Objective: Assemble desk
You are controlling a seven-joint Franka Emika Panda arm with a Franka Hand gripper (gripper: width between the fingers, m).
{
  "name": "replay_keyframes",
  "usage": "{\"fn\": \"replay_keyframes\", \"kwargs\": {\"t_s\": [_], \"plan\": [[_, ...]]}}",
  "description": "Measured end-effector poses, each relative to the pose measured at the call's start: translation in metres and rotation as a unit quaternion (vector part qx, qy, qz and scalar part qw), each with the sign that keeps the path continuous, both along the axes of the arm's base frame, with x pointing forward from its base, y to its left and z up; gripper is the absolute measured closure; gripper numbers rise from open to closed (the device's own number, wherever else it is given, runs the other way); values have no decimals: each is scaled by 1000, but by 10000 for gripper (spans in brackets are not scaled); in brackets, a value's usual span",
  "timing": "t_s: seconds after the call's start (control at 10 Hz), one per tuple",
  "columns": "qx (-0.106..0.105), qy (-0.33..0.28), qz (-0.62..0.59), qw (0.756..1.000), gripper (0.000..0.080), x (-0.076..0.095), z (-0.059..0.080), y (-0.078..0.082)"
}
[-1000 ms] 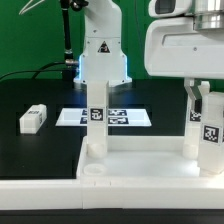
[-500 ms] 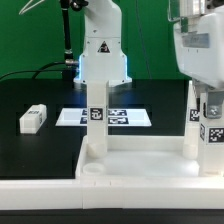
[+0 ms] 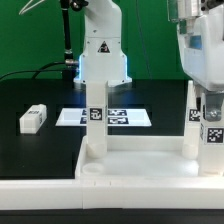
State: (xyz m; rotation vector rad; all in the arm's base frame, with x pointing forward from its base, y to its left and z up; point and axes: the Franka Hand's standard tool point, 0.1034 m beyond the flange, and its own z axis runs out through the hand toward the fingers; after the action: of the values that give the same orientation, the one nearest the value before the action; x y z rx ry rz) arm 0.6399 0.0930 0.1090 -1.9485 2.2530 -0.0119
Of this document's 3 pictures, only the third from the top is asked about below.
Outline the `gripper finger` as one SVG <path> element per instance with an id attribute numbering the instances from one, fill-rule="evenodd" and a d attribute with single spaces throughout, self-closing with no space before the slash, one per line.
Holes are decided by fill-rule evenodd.
<path id="1" fill-rule="evenodd" d="M 222 118 L 222 92 L 205 92 L 205 119 L 208 122 L 220 121 Z"/>

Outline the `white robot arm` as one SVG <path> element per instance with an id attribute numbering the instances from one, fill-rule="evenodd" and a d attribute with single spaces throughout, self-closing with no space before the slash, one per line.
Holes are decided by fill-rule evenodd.
<path id="1" fill-rule="evenodd" d="M 91 77 L 106 55 L 121 59 L 121 11 L 112 0 L 73 0 L 75 11 L 85 11 L 82 75 Z M 169 20 L 177 24 L 177 38 L 184 72 L 207 90 L 204 119 L 224 117 L 224 0 L 168 0 Z"/>

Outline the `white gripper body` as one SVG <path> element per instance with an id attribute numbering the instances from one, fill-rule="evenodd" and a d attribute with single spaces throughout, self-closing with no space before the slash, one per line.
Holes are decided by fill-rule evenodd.
<path id="1" fill-rule="evenodd" d="M 184 72 L 209 91 L 224 90 L 224 15 L 203 15 L 177 33 Z"/>

